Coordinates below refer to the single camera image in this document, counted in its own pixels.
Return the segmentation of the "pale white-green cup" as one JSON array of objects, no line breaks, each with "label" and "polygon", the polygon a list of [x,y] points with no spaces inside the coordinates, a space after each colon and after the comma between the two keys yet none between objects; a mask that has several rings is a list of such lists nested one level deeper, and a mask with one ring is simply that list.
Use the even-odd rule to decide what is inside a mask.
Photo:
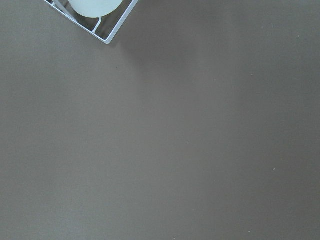
[{"label": "pale white-green cup", "polygon": [[123,0],[69,0],[68,2],[79,15],[99,18],[115,11]]}]

